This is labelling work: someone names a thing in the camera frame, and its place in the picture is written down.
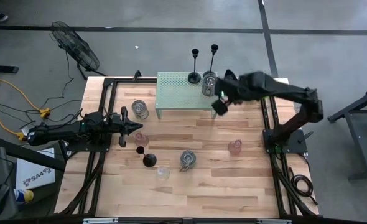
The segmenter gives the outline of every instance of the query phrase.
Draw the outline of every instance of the wooden tabletop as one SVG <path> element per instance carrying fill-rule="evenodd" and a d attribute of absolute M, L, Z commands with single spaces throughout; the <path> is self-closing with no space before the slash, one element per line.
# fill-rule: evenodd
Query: wooden tabletop
<path fill-rule="evenodd" d="M 98 110 L 104 77 L 89 77 L 81 107 L 84 113 Z M 210 111 L 164 110 L 157 119 L 155 107 L 156 84 L 119 84 L 114 111 L 128 109 L 130 120 L 144 125 L 139 131 L 149 136 L 145 153 L 157 156 L 155 167 L 146 168 L 143 156 L 136 153 L 134 134 L 127 137 L 127 146 L 118 146 L 113 136 L 106 154 L 96 216 L 114 217 L 213 217 L 213 218 L 275 218 L 278 217 L 269 156 L 262 143 L 260 102 L 230 106 L 229 112 L 215 120 Z M 149 117 L 135 118 L 131 104 L 143 100 Z M 292 102 L 276 99 L 281 123 L 295 114 Z M 240 155 L 227 151 L 230 141 L 240 139 Z M 197 163 L 188 172 L 179 172 L 179 158 L 184 150 L 197 156 Z M 62 211 L 83 185 L 89 153 L 79 152 L 67 162 L 55 212 Z M 288 154 L 287 161 L 295 174 L 310 178 L 303 158 Z M 167 180 L 156 179 L 156 169 L 168 167 Z M 282 191 L 288 211 L 287 194 Z M 90 206 L 90 189 L 87 206 Z M 309 198 L 301 198 L 318 213 Z"/>

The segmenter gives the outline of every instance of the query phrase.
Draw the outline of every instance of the grey floor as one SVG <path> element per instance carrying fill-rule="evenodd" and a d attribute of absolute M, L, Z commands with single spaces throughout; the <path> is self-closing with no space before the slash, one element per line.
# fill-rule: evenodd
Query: grey floor
<path fill-rule="evenodd" d="M 264 4 L 271 29 L 367 30 L 367 0 L 264 0 Z M 10 15 L 10 25 L 49 26 L 53 21 L 64 21 L 70 26 L 262 28 L 257 0 L 3 0 L 0 10 Z M 0 78 L 13 82 L 36 105 L 47 97 L 59 96 L 68 80 L 65 52 L 49 33 L 0 30 L 0 64 L 20 67 L 17 75 L 0 74 Z M 108 75 L 190 70 L 190 50 L 195 47 L 200 50 L 198 69 L 206 70 L 211 44 L 220 46 L 214 67 L 218 73 L 227 68 L 236 74 L 270 72 L 263 34 L 79 34 L 101 61 L 100 71 Z M 279 77 L 298 86 L 318 88 L 326 115 L 367 91 L 367 36 L 272 35 L 271 39 Z M 65 99 L 49 102 L 50 107 L 81 99 L 85 81 L 72 59 L 70 62 L 70 75 L 75 79 Z M 31 109 L 7 85 L 0 86 L 0 103 Z M 62 118 L 79 107 L 79 103 L 66 105 L 55 110 L 51 118 Z M 3 110 L 27 119 L 22 113 Z M 23 125 L 3 114 L 0 118 L 15 131 Z M 325 119 L 304 129 L 315 133 L 307 144 L 320 213 L 329 218 L 367 221 L 367 180 L 347 181 L 348 175 L 364 167 L 346 123 L 330 124 Z M 0 138 L 19 143 L 1 127 Z M 45 203 L 49 206 L 52 199 Z"/>

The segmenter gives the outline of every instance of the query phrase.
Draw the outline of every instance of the table leg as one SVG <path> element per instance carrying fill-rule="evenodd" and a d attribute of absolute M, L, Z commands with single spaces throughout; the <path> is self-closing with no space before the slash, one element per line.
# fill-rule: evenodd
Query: table leg
<path fill-rule="evenodd" d="M 161 110 L 160 109 L 156 109 L 156 113 L 157 113 L 157 118 L 161 119 Z"/>
<path fill-rule="evenodd" d="M 215 110 L 211 110 L 211 117 L 212 117 L 213 119 L 215 119 L 215 118 L 216 118 L 216 111 L 215 111 Z"/>

